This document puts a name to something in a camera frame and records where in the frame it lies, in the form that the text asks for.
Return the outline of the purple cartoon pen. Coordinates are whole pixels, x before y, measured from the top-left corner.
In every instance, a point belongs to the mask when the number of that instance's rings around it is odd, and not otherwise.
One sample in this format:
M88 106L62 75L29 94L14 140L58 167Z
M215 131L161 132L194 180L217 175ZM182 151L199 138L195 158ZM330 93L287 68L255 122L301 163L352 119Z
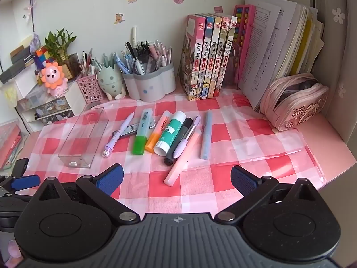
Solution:
M126 129L128 128L131 120L134 118L134 112L132 112L121 124L120 128L115 131L112 135L110 141L105 145L104 150L102 151L102 157L108 158L111 153L114 151L114 147L119 140L119 138L125 133Z

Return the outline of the clear plastic organizer tray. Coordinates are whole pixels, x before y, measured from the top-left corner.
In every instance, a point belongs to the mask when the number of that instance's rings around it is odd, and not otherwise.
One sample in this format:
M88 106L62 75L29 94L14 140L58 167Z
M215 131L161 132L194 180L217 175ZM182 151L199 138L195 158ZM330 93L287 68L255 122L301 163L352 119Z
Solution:
M58 154L64 166L90 168L107 124L104 108L83 111Z

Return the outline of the green highlighter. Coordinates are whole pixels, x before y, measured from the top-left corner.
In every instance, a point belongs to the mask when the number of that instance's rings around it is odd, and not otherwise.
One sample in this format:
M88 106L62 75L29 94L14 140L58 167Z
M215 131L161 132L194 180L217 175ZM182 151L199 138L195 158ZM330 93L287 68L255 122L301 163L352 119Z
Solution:
M133 155L143 155L145 150L145 145L148 140L149 126L152 120L152 109L147 108L143 110L140 117L139 127L135 136L132 154Z

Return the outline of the light blue pen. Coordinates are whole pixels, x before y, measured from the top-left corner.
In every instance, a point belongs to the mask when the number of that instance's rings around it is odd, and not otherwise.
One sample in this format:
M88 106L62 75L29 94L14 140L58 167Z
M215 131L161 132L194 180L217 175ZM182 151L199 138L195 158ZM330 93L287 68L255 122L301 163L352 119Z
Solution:
M208 160L211 154L211 136L212 136L212 111L206 113L205 126L203 128L203 138L201 145L200 158Z

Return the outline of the pencil lead refill case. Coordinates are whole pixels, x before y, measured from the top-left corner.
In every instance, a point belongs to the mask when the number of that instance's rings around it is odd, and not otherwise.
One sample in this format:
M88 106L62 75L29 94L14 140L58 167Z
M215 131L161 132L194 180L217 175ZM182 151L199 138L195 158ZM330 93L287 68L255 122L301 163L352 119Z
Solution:
M137 133L137 130L139 128L139 122L135 124L128 125L121 133L121 137L128 137L135 135Z

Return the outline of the black marker pen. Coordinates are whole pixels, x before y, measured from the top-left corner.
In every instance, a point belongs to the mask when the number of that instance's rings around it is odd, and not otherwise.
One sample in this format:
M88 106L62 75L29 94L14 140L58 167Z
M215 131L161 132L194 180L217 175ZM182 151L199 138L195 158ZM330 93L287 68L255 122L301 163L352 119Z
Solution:
M175 162L174 159L174 151L178 147L179 143L183 139L184 135L186 134L189 127L192 125L193 120L190 117L187 117L183 122L178 134L176 135L167 155L164 158L164 163L166 166L172 166Z

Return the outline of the peach pink pen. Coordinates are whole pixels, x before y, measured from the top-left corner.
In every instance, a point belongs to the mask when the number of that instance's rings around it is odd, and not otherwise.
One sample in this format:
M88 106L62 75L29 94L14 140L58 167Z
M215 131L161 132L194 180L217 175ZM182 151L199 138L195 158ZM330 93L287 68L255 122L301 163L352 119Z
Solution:
M190 160L193 150L201 137L201 130L196 131L186 148L183 150L182 155L178 158L178 160L174 163L173 167L171 168L169 174L166 176L165 180L163 181L165 185L172 187L176 180L178 179L182 170L187 168L188 161Z

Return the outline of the orange highlighter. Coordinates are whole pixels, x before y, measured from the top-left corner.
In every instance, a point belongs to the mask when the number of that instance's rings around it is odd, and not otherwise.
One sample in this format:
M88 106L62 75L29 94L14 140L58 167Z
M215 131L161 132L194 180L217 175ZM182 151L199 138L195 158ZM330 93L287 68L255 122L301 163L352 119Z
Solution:
M159 138L161 137L161 134L163 133L163 130L166 128L167 124L169 123L170 119L172 117L172 113L169 111L164 111L161 118L156 124L156 127L154 128L153 132L148 138L148 141L145 145L145 150L154 153L154 147L156 143L159 141Z

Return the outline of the green white glue stick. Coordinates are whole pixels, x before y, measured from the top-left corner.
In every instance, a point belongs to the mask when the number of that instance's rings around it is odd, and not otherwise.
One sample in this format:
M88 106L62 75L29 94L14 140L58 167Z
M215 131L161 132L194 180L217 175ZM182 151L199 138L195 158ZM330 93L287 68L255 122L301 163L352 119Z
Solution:
M156 155L165 157L174 142L183 122L186 119L186 114L182 111L177 111L170 119L169 124L164 128L161 137L154 147Z

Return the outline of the lavender mechanical pencil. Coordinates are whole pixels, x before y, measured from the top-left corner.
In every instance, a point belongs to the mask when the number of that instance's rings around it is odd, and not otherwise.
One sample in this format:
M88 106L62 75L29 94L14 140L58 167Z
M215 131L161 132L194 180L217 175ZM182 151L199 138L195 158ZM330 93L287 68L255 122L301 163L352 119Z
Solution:
M185 150L188 141L190 140L192 134L194 134L195 129L198 127L201 121L201 116L198 115L195 120L192 122L191 126L188 128L187 132L185 132L182 140L179 142L178 146L176 147L173 156L174 159L179 158L182 155L182 152Z

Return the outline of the pink books stack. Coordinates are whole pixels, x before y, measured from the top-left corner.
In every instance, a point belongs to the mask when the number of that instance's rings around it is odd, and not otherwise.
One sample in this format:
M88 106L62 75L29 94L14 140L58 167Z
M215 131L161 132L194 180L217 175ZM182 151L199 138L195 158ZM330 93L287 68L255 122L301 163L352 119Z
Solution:
M23 135L18 121L1 125L1 170L7 170L12 167L22 139Z

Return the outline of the white mini drawer unit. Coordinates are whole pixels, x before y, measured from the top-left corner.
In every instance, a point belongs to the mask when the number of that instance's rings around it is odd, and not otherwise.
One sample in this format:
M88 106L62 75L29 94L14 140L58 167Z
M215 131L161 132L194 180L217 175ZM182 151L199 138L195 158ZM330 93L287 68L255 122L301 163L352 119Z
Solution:
M44 126L81 114L86 101L76 82L68 85L68 92L55 98L44 86L35 86L16 106L28 132L40 131Z

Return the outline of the pink pencil case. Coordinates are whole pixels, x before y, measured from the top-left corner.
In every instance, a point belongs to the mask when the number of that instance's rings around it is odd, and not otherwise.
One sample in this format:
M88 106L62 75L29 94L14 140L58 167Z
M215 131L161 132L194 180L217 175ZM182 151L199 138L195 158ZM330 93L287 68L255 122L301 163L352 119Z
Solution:
M308 121L324 107L329 87L310 73L274 80L265 91L259 110L278 131Z

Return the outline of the pink lion toy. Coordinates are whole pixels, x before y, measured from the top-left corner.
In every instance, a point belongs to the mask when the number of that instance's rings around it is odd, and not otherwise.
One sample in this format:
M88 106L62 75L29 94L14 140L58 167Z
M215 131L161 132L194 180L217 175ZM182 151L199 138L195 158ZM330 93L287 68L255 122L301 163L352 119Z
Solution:
M68 91L68 79L65 77L63 66L56 61L47 62L41 70L41 81L47 89L47 93L57 99Z

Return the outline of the magnifying glass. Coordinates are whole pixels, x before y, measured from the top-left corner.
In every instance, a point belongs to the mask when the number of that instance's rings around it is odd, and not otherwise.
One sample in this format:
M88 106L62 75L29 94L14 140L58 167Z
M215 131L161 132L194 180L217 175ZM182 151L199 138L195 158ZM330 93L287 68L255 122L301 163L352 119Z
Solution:
M142 54L134 59L133 69L135 74L151 74L157 70L157 63L150 54Z

